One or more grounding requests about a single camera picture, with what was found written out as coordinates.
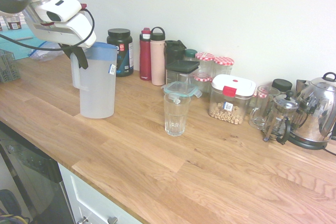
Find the jar of chickpeas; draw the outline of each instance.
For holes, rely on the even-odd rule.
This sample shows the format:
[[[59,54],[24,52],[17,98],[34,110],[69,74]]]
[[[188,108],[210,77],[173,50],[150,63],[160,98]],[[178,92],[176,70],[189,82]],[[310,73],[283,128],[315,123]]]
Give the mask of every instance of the jar of chickpeas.
[[[211,86],[209,115],[231,124],[242,124],[256,84],[240,77],[219,74]]]

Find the cabinet drawer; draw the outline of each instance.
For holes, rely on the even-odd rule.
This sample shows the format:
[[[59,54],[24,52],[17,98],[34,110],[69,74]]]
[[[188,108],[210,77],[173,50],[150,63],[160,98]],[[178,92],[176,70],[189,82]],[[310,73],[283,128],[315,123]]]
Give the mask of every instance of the cabinet drawer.
[[[93,187],[59,164],[64,185],[76,222],[88,218],[87,224],[108,224],[107,220],[117,217],[117,224],[141,224]]]

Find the french press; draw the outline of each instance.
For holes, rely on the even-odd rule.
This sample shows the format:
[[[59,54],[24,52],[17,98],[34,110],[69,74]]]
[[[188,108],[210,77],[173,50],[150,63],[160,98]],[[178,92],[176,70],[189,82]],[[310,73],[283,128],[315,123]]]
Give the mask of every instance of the french press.
[[[287,141],[290,133],[290,123],[298,108],[296,101],[291,98],[292,96],[293,92],[289,90],[286,94],[274,97],[273,106],[265,123],[265,142],[273,139],[280,144],[285,144]]]

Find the pitcher handle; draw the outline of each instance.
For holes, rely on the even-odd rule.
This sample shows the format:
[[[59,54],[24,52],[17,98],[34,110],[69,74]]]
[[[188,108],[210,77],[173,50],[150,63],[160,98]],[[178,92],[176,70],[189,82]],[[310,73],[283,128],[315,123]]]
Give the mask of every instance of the pitcher handle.
[[[72,53],[70,55],[70,60],[71,60],[71,74],[72,74],[72,85],[76,89],[82,89],[88,91],[88,88],[83,87],[80,84],[80,76],[79,76],[79,63],[76,55]]]
[[[286,118],[285,119],[285,133],[283,134],[283,137],[277,137],[277,142],[284,145],[289,138],[289,134],[290,134],[290,122],[289,122],[289,119]]]

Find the glass mug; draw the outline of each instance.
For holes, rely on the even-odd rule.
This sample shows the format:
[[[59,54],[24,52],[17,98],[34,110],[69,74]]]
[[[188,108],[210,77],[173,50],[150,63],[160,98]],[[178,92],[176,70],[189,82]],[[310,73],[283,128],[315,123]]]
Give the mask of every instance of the glass mug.
[[[273,99],[280,95],[280,91],[270,86],[259,86],[257,89],[258,107],[252,109],[249,125],[258,130],[265,128],[267,116],[272,108]]]

